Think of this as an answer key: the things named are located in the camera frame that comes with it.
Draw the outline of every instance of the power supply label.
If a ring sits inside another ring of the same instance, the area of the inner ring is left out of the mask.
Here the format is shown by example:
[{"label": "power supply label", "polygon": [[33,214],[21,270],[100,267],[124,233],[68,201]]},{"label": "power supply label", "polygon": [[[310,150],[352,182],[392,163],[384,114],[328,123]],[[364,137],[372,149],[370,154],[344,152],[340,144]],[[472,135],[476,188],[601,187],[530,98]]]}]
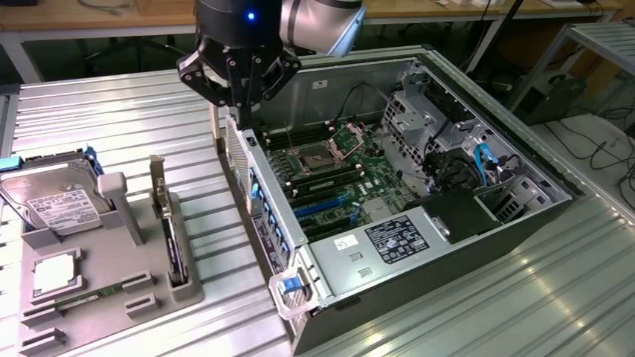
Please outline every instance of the power supply label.
[{"label": "power supply label", "polygon": [[408,216],[365,229],[369,240],[385,263],[392,264],[429,248]]},{"label": "power supply label", "polygon": [[52,230],[81,225],[98,219],[86,191],[74,190],[26,201]]}]

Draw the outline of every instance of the chip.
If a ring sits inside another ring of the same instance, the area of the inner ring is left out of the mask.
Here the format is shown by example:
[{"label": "chip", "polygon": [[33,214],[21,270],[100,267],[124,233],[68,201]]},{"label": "chip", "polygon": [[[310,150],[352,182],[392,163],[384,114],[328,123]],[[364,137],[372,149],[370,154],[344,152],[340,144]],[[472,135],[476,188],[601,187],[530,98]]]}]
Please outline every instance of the chip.
[{"label": "chip", "polygon": [[334,160],[322,143],[301,148],[298,155],[300,161],[308,169],[318,169],[334,164]]}]

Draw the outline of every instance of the blue connector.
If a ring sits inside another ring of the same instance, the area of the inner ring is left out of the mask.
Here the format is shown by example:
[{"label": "blue connector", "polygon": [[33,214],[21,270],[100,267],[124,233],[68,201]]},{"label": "blue connector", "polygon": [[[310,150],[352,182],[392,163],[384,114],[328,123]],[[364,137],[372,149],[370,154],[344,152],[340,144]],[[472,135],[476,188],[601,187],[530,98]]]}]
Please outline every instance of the blue connector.
[{"label": "blue connector", "polygon": [[0,173],[3,171],[18,170],[21,168],[21,157],[10,156],[0,158]]},{"label": "blue connector", "polygon": [[346,200],[346,195],[341,195],[340,197],[337,197],[336,199],[332,199],[330,201],[325,201],[314,206],[294,210],[293,214],[296,215],[296,218],[301,218],[304,216],[308,216],[309,214],[318,213],[341,206],[345,200]]},{"label": "blue connector", "polygon": [[485,175],[485,168],[482,167],[482,162],[480,159],[480,152],[485,154],[486,160],[490,160],[494,164],[497,164],[497,158],[493,156],[490,150],[489,150],[489,145],[485,143],[481,143],[476,145],[474,147],[474,163],[476,163],[476,168],[477,172],[480,173],[480,177],[482,179],[482,182],[485,183],[486,186],[486,175]]},{"label": "blue connector", "polygon": [[260,190],[260,185],[257,184],[257,182],[254,182],[253,185],[250,186],[250,198],[252,199],[254,199],[258,196],[258,193],[257,193],[258,190]]}]

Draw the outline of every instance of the table leg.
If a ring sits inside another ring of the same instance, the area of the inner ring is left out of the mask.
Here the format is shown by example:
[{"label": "table leg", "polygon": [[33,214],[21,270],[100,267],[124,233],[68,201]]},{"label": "table leg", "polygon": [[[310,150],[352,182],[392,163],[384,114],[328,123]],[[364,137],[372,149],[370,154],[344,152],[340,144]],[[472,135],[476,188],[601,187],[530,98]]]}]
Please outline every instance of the table leg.
[{"label": "table leg", "polygon": [[39,83],[41,75],[30,60],[30,56],[22,47],[22,40],[18,32],[0,32],[0,44],[9,56],[13,67],[19,74],[23,83]]},{"label": "table leg", "polygon": [[377,37],[385,37],[385,30],[388,29],[388,25],[381,25],[378,27]]},{"label": "table leg", "polygon": [[466,73],[472,72],[473,69],[476,68],[476,65],[482,57],[482,54],[485,54],[485,50],[489,47],[489,43],[492,42],[493,36],[496,36],[497,29],[500,28],[500,25],[502,23],[502,18],[493,20],[492,24],[489,25],[489,29],[486,30],[485,36],[482,37],[482,41],[480,42],[480,45],[476,48],[474,56],[472,57],[472,60],[469,61],[469,65],[466,66]]}]

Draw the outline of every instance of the aluminum profile table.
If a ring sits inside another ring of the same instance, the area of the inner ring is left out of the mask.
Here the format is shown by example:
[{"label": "aluminum profile table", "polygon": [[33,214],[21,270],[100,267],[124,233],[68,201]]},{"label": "aluminum profile table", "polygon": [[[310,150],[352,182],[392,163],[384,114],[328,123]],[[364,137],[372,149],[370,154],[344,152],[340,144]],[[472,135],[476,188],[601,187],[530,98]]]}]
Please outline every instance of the aluminum profile table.
[{"label": "aluminum profile table", "polygon": [[[444,62],[438,66],[450,68]],[[450,76],[589,194],[510,254],[305,356],[632,355],[633,215],[465,76]],[[105,171],[128,176],[130,200],[148,194],[148,155],[165,157],[202,279],[201,303],[65,356],[129,356],[130,351],[136,356],[288,356],[284,328],[220,172],[206,103],[174,72],[23,86],[7,103],[17,108],[17,115],[2,118],[9,151],[37,155],[89,142]],[[2,356],[14,356],[18,224],[3,209]]]},{"label": "aluminum profile table", "polygon": [[513,91],[506,106],[510,111],[520,105],[534,79],[546,69],[566,40],[576,41],[635,76],[635,26],[624,22],[565,25],[528,74],[526,80]]}]

